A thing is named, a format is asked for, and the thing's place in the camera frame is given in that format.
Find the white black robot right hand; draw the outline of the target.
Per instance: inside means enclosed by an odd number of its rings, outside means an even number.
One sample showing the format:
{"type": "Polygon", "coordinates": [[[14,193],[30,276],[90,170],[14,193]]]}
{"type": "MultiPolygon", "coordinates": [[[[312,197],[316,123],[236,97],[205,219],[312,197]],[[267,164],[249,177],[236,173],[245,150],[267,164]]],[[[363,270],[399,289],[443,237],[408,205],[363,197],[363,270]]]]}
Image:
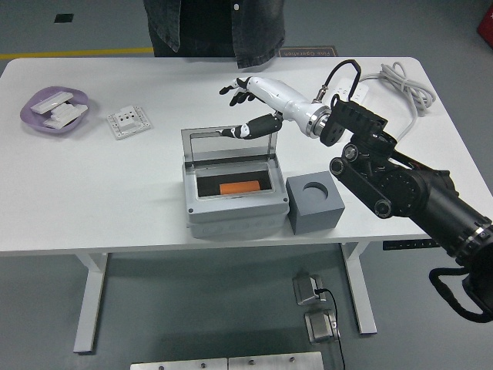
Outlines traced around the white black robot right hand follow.
{"type": "Polygon", "coordinates": [[[252,119],[240,126],[220,129],[221,136],[252,140],[280,130],[282,122],[294,121],[308,137],[318,137],[326,126],[330,109],[322,103],[312,103],[285,83],[262,77],[236,79],[220,90],[221,95],[235,90],[230,105],[258,99],[274,110],[273,114],[252,119]]]}

